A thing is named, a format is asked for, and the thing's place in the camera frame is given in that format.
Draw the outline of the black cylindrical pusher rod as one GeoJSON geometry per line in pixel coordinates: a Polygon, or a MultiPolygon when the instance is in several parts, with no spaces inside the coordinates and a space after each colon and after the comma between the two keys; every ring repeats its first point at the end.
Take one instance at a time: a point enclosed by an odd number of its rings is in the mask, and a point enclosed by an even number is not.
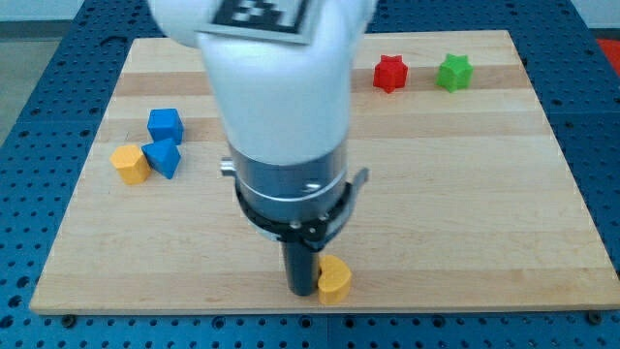
{"type": "Polygon", "coordinates": [[[319,255],[300,242],[281,243],[289,289],[297,296],[314,294],[318,288],[319,255]]]}

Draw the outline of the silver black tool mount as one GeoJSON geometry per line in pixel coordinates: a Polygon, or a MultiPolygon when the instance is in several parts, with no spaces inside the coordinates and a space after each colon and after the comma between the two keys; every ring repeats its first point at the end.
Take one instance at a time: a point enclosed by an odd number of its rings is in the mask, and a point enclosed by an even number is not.
{"type": "Polygon", "coordinates": [[[235,148],[221,159],[223,176],[234,179],[242,212],[255,230],[279,242],[321,251],[345,227],[369,170],[351,181],[344,143],[312,161],[275,165],[248,157],[235,148]]]}

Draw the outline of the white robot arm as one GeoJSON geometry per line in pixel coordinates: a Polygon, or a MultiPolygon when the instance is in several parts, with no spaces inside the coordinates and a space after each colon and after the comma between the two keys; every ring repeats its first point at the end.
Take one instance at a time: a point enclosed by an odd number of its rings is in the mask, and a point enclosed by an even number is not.
{"type": "Polygon", "coordinates": [[[150,0],[168,37],[201,52],[230,156],[221,164],[287,281],[315,292],[320,251],[349,220],[366,170],[348,177],[351,74],[374,0],[150,0]]]}

